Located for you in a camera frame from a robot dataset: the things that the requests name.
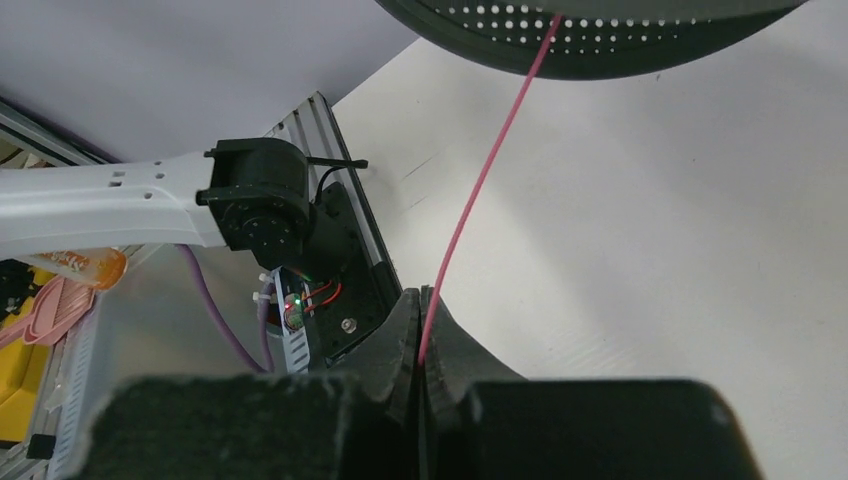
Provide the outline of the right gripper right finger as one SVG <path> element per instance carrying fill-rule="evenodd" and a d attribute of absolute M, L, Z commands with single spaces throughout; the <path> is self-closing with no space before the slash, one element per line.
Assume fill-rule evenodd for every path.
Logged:
<path fill-rule="evenodd" d="M 437 310 L 420 368 L 425 479 L 759 479 L 729 404 L 686 378 L 530 380 Z"/>

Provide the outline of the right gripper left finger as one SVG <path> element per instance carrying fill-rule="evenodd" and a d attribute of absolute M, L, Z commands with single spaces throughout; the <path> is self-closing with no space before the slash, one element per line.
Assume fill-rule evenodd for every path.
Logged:
<path fill-rule="evenodd" d="M 305 374 L 148 376 L 100 406 L 73 479 L 415 479 L 420 293 L 333 367 Z"/>

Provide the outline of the black cable spool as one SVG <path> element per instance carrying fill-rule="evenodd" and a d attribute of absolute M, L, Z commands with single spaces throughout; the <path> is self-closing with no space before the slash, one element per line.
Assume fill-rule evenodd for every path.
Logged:
<path fill-rule="evenodd" d="M 789 4 L 728 19 L 565 15 L 526 1 L 383 1 L 381 7 L 422 38 L 466 60 L 525 74 L 548 47 L 538 75 L 607 80 L 654 73 L 734 45 L 798 9 Z"/>

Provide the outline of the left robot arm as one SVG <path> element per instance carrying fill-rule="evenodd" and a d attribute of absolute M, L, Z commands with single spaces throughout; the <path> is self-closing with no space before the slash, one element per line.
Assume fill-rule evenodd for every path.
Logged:
<path fill-rule="evenodd" d="M 1 172 L 1 257 L 140 244 L 249 250 L 274 269 L 310 234 L 308 162 L 276 138 L 125 164 Z"/>

